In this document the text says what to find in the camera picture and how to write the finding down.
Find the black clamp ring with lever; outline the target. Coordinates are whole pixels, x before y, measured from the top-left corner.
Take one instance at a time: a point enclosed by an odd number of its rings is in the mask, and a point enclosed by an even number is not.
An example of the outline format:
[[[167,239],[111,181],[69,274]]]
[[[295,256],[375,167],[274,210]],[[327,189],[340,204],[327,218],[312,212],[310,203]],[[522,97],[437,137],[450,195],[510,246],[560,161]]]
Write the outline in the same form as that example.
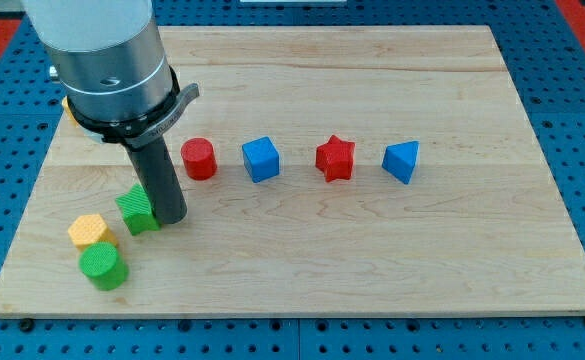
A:
[[[191,83],[180,89],[175,70],[171,66],[169,69],[172,89],[166,99],[136,118],[114,122],[92,119],[81,113],[72,100],[68,99],[70,109],[79,125],[86,132],[94,134],[95,141],[120,143],[133,148],[143,147],[161,137],[172,127],[186,107],[200,95],[197,83]]]

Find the yellow block behind arm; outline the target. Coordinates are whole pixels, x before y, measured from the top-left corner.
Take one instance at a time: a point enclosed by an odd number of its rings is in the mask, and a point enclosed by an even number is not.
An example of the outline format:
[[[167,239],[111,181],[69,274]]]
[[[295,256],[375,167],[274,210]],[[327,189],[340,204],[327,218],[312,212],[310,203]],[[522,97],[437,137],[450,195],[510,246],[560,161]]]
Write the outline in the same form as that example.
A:
[[[67,96],[63,97],[63,99],[61,101],[61,105],[63,107],[64,113],[67,116],[68,121],[70,122],[70,124],[72,126],[74,126],[75,128],[78,128],[80,125],[77,122],[76,118],[74,117],[74,115],[73,115],[73,113],[72,113],[72,111],[70,109],[69,101],[68,101],[68,97]]]

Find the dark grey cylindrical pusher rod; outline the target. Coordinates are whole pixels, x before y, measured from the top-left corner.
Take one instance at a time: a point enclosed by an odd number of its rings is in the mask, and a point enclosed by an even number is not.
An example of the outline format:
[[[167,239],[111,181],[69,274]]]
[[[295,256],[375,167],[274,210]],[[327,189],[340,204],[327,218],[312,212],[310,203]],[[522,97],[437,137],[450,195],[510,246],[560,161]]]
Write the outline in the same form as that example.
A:
[[[175,224],[187,214],[187,205],[169,151],[162,137],[126,152],[161,224]]]

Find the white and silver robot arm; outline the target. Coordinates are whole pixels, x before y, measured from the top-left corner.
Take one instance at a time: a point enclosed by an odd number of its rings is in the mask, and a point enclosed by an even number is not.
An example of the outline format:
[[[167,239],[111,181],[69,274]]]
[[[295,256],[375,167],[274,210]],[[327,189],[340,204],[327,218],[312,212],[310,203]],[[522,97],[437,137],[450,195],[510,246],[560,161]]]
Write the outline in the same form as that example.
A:
[[[122,145],[162,224],[187,206],[163,135],[199,95],[169,65],[150,0],[23,0],[70,113]]]

